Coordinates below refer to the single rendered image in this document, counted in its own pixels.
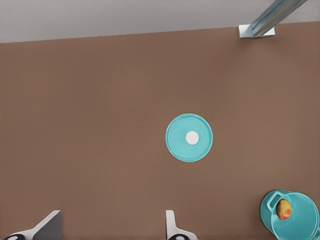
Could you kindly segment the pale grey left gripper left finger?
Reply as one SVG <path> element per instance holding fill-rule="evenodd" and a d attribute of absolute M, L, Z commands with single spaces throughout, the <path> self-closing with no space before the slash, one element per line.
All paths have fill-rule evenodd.
<path fill-rule="evenodd" d="M 60 240 L 63 235 L 63 211 L 54 210 L 35 227 L 15 232 L 2 240 Z"/>

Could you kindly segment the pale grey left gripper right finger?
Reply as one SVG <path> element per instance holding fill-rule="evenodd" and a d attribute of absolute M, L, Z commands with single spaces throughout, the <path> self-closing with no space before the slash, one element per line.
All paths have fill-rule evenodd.
<path fill-rule="evenodd" d="M 198 240 L 197 236 L 176 225 L 175 213 L 173 210 L 165 211 L 166 220 L 166 240 Z"/>

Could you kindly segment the teal pot lid white knob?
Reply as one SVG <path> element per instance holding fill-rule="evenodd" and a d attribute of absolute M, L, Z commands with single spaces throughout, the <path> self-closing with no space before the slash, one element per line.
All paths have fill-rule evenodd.
<path fill-rule="evenodd" d="M 168 151 L 186 163 L 204 158 L 213 145 L 213 131 L 201 116 L 185 113 L 175 117 L 167 127 L 165 143 Z"/>

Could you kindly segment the yellow-brown potato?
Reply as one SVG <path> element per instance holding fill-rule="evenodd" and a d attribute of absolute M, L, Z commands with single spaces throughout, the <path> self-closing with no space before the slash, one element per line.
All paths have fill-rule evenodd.
<path fill-rule="evenodd" d="M 277 203 L 276 214 L 277 217 L 282 221 L 287 220 L 291 217 L 292 206 L 287 199 L 281 199 Z"/>

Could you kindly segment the silver frame post with foot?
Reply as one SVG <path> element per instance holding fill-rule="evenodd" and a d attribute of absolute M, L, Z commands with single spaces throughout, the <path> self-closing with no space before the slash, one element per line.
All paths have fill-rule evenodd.
<path fill-rule="evenodd" d="M 237 26 L 240 39 L 256 39 L 276 35 L 275 27 L 308 0 L 275 0 L 251 24 Z"/>

